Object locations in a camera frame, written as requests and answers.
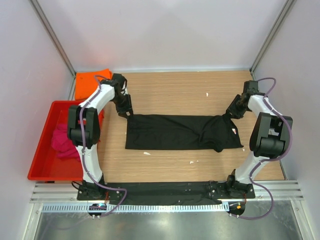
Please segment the folded orange t shirt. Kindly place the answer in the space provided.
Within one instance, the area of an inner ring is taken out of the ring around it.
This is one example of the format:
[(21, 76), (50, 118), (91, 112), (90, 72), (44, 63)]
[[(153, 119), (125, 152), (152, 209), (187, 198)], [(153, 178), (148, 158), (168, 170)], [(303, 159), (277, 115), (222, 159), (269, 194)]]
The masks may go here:
[(103, 76), (111, 79), (113, 73), (107, 68), (100, 71), (77, 72), (75, 76), (75, 94), (77, 101), (86, 100), (98, 87), (94, 76)]

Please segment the black t shirt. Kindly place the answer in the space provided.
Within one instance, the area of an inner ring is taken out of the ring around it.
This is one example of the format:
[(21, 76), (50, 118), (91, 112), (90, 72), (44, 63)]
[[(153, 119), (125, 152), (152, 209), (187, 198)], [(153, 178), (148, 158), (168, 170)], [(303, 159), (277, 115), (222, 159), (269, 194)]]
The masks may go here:
[(226, 115), (135, 114), (127, 119), (128, 150), (238, 149), (238, 128)]

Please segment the aluminium rail profile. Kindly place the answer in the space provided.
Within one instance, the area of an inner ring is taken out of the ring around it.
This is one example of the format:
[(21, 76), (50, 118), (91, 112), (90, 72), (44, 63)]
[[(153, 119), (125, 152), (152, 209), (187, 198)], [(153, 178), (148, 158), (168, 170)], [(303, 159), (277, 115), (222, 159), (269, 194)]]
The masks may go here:
[[(266, 187), (275, 201), (302, 201), (303, 193), (296, 180), (257, 181)], [(78, 191), (70, 183), (36, 183), (29, 202), (35, 203), (73, 203), (77, 201)]]

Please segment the red plastic bin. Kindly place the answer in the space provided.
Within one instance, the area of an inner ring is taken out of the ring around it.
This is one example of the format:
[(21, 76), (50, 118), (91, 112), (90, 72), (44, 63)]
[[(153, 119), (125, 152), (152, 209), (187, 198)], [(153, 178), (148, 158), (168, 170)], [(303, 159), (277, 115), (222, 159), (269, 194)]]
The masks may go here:
[(82, 164), (77, 158), (59, 158), (52, 146), (54, 130), (68, 122), (68, 109), (79, 105), (80, 100), (58, 100), (52, 102), (27, 178), (30, 181), (81, 181)]

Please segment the right aluminium corner post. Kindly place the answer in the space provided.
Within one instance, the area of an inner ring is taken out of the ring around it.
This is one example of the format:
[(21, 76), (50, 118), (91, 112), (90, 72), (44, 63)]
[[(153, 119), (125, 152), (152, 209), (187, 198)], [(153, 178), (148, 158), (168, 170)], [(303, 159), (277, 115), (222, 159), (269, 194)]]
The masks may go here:
[(285, 22), (286, 18), (290, 14), (290, 12), (296, 2), (297, 2), (296, 0), (286, 0), (284, 2), (283, 7), (281, 8), (279, 14), (277, 15), (270, 31), (268, 32), (261, 48), (259, 49), (252, 65), (249, 69), (252, 76), (254, 75), (255, 70), (258, 68), (261, 60), (265, 56), (265, 54), (266, 54), (267, 50), (269, 49), (269, 47), (271, 46), (272, 42), (275, 40), (278, 32), (280, 31), (283, 23)]

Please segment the crumpled pink t shirt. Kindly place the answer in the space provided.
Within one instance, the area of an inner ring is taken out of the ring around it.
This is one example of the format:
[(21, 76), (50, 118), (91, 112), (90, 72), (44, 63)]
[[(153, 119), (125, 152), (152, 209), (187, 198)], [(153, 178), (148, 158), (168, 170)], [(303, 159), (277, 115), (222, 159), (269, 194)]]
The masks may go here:
[(65, 123), (60, 123), (55, 127), (52, 133), (51, 147), (56, 151), (58, 159), (75, 159), (79, 162), (79, 153), (72, 141), (68, 139), (67, 130), (68, 126)]

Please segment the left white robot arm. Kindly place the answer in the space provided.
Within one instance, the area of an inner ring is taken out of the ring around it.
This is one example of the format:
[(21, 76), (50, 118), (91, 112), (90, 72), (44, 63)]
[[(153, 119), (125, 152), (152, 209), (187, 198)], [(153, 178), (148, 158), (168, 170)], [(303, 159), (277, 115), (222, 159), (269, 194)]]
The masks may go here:
[(112, 102), (120, 117), (133, 115), (127, 79), (114, 73), (110, 79), (95, 75), (97, 89), (82, 103), (68, 109), (67, 137), (75, 146), (82, 165), (82, 183), (78, 187), (78, 200), (101, 200), (108, 189), (99, 164), (98, 142), (101, 136), (99, 114)]

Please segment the left aluminium corner post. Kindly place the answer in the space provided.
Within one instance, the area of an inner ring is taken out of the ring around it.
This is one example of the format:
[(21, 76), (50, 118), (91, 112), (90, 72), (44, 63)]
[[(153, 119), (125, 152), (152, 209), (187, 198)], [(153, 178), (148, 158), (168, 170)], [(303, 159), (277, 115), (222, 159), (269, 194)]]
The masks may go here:
[(76, 77), (76, 71), (67, 56), (67, 53), (65, 52), (61, 42), (59, 41), (50, 21), (48, 20), (43, 8), (41, 7), (38, 0), (29, 0), (28, 1), (30, 5), (32, 6), (36, 16), (38, 17), (39, 21), (41, 22), (42, 26), (44, 27), (46, 33), (48, 34), (52, 44), (56, 48), (58, 54), (60, 55), (63, 63), (67, 67), (68, 71), (70, 72), (72, 77)]

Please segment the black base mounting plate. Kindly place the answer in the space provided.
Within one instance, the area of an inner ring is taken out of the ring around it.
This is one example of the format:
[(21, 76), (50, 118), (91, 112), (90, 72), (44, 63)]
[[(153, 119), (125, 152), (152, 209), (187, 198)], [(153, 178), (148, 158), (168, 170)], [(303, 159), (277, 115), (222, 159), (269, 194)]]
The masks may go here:
[(244, 183), (228, 183), (223, 181), (193, 181), (193, 182), (122, 182), (108, 183), (108, 188), (115, 189), (108, 193), (108, 190), (102, 188), (99, 193), (94, 193), (93, 189), (86, 186), (78, 188), (77, 199), (85, 200), (103, 200), (106, 196), (110, 201), (118, 201), (123, 193), (120, 189), (126, 189), (126, 201), (134, 201), (141, 204), (142, 201), (162, 200), (172, 201), (174, 197), (182, 200), (188, 196), (195, 199), (254, 199), (256, 197), (254, 187)]

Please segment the aluminium corner post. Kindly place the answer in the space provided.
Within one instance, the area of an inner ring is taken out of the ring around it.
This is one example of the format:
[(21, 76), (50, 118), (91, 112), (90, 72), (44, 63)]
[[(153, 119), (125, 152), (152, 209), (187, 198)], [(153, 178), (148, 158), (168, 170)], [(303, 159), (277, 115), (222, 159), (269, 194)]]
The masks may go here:
[(283, 7), (281, 8), (279, 14), (277, 15), (270, 31), (268, 32), (261, 48), (259, 49), (252, 65), (249, 69), (252, 76), (254, 75), (255, 70), (258, 68), (261, 60), (265, 56), (265, 54), (266, 54), (267, 50), (269, 49), (269, 47), (271, 46), (272, 42), (275, 40), (278, 32), (280, 31), (283, 23), (285, 22), (286, 18), (290, 14), (290, 12), (296, 2), (297, 2), (296, 0), (286, 0), (284, 2)]
[(38, 0), (29, 0), (28, 1), (30, 5), (32, 6), (36, 16), (38, 17), (39, 21), (41, 22), (42, 26), (44, 27), (46, 33), (48, 34), (52, 44), (56, 48), (58, 54), (60, 55), (63, 63), (67, 67), (68, 71), (70, 72), (72, 77), (76, 77), (76, 71), (67, 56), (67, 53), (65, 52), (61, 42), (59, 41), (50, 21), (48, 20), (43, 8), (41, 7)]

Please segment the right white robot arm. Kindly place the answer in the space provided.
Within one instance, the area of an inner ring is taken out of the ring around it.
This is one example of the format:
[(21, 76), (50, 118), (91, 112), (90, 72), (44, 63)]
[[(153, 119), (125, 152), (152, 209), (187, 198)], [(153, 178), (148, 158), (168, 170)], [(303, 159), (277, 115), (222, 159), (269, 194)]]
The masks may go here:
[(288, 153), (293, 138), (292, 117), (282, 115), (272, 106), (268, 94), (259, 91), (258, 81), (246, 81), (242, 94), (236, 95), (226, 110), (232, 119), (241, 119), (246, 112), (253, 112), (256, 122), (245, 162), (226, 181), (225, 192), (234, 199), (254, 198), (254, 178), (266, 164), (279, 161)]

